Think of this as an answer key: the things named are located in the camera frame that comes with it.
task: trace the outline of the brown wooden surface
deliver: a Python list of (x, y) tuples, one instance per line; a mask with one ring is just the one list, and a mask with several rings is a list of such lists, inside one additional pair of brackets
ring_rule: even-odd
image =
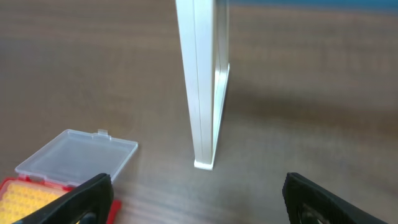
[(208, 172), (193, 168), (174, 1), (2, 0), (0, 177), (64, 129), (101, 128), (140, 143), (118, 223), (288, 223), (286, 172), (397, 223), (397, 24), (233, 6)]

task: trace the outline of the white pillar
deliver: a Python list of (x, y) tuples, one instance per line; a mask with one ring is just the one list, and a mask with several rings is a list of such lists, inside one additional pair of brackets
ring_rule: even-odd
[(229, 74), (228, 0), (176, 0), (194, 166), (213, 169)]

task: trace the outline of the transparent lid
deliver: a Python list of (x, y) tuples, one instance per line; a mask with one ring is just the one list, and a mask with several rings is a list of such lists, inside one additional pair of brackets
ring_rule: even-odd
[(113, 181), (134, 154), (137, 142), (98, 133), (65, 130), (16, 167), (20, 175), (78, 186), (99, 173)]

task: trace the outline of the yellow contents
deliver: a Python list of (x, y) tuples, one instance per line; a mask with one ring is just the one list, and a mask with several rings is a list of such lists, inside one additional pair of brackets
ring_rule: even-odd
[(13, 223), (48, 203), (61, 194), (45, 191), (45, 188), (32, 188), (27, 185), (11, 183), (0, 200), (0, 223)]

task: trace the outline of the white post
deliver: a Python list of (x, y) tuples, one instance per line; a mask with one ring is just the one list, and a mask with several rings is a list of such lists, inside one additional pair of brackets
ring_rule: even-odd
[(213, 169), (229, 74), (228, 0), (176, 0), (194, 166)]

